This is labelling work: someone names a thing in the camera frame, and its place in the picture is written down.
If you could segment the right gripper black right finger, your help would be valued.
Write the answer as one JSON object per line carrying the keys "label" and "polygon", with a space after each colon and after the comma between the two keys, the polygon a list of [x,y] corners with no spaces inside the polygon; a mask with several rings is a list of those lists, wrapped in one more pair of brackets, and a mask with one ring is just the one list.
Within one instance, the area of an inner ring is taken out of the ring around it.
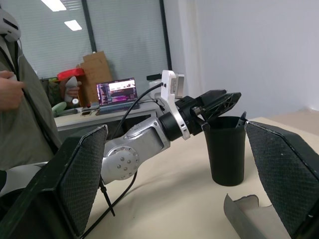
{"label": "right gripper black right finger", "polygon": [[291,239],[319,239],[319,154],[298,134],[247,121],[260,181]]}

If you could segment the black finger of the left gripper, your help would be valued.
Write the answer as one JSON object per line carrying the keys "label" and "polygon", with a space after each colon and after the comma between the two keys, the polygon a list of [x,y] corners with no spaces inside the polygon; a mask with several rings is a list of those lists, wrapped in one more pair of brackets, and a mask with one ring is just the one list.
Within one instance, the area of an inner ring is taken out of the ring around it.
{"label": "black finger of the left gripper", "polygon": [[203,106],[203,118],[206,120],[215,119],[231,110],[239,101],[242,94],[240,92],[227,93],[213,100],[209,100]]}
{"label": "black finger of the left gripper", "polygon": [[203,107],[205,105],[211,104],[226,93],[226,90],[209,90],[199,96],[200,105]]}

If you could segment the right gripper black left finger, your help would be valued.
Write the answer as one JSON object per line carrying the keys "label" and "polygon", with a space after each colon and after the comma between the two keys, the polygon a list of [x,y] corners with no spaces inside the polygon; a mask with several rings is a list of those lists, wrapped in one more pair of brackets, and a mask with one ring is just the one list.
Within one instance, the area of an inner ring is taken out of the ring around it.
{"label": "right gripper black left finger", "polygon": [[0,198],[0,239],[78,239],[97,194],[106,125],[68,137],[29,184]]}

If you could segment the black cup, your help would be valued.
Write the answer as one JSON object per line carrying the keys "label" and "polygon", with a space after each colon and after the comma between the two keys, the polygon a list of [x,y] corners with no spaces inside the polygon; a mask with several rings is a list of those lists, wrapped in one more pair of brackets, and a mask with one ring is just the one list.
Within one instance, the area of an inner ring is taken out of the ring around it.
{"label": "black cup", "polygon": [[239,120],[234,116],[218,117],[204,133],[211,176],[221,186],[237,186],[244,180],[246,131],[238,125]]}

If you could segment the person's left hand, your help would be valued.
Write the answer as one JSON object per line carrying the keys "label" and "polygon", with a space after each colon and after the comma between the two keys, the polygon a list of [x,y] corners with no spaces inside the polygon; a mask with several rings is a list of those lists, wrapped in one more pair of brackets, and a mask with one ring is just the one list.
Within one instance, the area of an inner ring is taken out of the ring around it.
{"label": "person's left hand", "polygon": [[81,84],[81,82],[76,82],[74,84],[67,83],[65,86],[65,99],[70,101],[73,98],[77,98]]}

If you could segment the person's right hand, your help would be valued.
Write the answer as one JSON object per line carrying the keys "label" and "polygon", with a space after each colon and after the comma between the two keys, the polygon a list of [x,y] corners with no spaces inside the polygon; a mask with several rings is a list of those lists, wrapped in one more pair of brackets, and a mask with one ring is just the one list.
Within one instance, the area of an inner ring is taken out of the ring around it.
{"label": "person's right hand", "polygon": [[22,101],[25,84],[13,76],[13,72],[0,71],[0,112],[16,110]]}

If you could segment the white robot body shell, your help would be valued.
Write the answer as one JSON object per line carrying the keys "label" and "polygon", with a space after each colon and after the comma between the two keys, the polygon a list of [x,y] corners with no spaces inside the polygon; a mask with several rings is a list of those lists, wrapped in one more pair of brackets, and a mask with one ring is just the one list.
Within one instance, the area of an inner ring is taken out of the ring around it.
{"label": "white robot body shell", "polygon": [[24,189],[47,163],[41,162],[0,170],[0,198],[8,193]]}

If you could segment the white desk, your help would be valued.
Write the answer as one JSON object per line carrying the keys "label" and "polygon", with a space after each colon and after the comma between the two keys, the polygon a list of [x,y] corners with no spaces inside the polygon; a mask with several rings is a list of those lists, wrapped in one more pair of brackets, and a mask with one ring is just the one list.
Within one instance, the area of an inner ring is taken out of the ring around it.
{"label": "white desk", "polygon": [[[96,115],[96,113],[97,111],[93,111],[89,115],[83,116],[82,112],[79,112],[77,114],[60,116],[55,118],[54,120],[58,131],[65,131],[80,127],[118,121],[122,119],[126,112],[121,111],[105,115]],[[155,102],[150,101],[141,103],[139,109],[131,110],[126,119],[141,116],[158,117],[160,114],[162,114],[160,107]]]}

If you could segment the pale green object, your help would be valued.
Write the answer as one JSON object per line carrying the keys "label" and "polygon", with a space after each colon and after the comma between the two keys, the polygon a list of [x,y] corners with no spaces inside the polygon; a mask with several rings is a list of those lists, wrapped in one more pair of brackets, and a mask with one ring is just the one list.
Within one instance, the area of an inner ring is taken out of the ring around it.
{"label": "pale green object", "polygon": [[52,107],[52,113],[54,117],[58,117],[58,115],[64,111],[67,107],[67,103],[66,102],[60,102],[58,104],[56,104],[55,106]]}

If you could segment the person in grey-green jacket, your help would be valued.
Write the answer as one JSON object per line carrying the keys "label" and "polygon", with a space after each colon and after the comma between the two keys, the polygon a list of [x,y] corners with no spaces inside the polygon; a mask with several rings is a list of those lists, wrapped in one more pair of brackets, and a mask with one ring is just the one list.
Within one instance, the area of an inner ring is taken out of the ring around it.
{"label": "person in grey-green jacket", "polygon": [[49,98],[19,44],[2,36],[0,71],[25,84],[19,107],[0,112],[0,170],[51,160],[61,141]]}

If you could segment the open laptop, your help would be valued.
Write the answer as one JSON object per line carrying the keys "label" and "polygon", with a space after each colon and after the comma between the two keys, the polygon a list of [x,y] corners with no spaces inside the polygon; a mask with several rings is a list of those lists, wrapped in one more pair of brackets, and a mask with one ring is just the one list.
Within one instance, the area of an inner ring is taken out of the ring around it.
{"label": "open laptop", "polygon": [[127,111],[138,98],[134,78],[98,83],[96,88],[99,100],[97,116]]}

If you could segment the red plastic lid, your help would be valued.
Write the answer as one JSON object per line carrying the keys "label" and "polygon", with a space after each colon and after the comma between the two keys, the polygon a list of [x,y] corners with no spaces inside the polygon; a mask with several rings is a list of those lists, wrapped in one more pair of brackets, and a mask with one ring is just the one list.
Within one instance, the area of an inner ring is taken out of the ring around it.
{"label": "red plastic lid", "polygon": [[57,79],[59,81],[64,81],[70,79],[71,77],[78,77],[85,75],[85,72],[82,68],[73,68],[57,74]]}

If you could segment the brown cardboard box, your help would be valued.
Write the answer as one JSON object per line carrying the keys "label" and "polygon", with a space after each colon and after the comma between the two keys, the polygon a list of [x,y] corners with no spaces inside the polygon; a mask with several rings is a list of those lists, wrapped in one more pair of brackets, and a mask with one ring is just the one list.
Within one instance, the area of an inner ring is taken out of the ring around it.
{"label": "brown cardboard box", "polygon": [[78,93],[81,107],[98,102],[97,84],[112,81],[112,75],[109,69],[104,51],[92,53],[83,57],[83,62],[76,68],[82,68],[83,76],[77,77],[81,82]]}

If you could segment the white VR headset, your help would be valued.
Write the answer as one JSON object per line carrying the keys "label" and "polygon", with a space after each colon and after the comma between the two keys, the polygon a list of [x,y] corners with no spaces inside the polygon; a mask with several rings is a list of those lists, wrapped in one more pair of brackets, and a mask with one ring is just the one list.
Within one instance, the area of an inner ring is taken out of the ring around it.
{"label": "white VR headset", "polygon": [[8,42],[16,42],[21,37],[20,27],[15,18],[0,4],[0,36]]}

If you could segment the dark window frame post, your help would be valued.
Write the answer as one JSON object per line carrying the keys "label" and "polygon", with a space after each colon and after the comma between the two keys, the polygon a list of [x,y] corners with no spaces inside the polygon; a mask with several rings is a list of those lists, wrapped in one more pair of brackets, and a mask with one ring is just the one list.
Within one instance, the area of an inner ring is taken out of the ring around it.
{"label": "dark window frame post", "polygon": [[164,44],[165,44],[165,54],[167,60],[167,67],[169,70],[172,70],[172,61],[171,61],[171,54],[170,54],[170,45],[169,45],[169,38],[167,32],[167,23],[166,23],[166,15],[165,15],[165,8],[164,8],[164,1],[159,0],[160,6],[160,15],[161,15],[161,22],[162,22],[162,30],[163,30],[163,37],[164,37]]}
{"label": "dark window frame post", "polygon": [[81,2],[82,2],[82,6],[83,6],[84,17],[85,17],[85,21],[86,21],[86,26],[87,26],[87,31],[88,31],[91,49],[92,49],[93,53],[96,53],[97,47],[96,47],[96,41],[95,41],[95,37],[94,37],[91,17],[90,17],[90,13],[89,13],[88,3],[87,3],[87,0],[81,0]]}

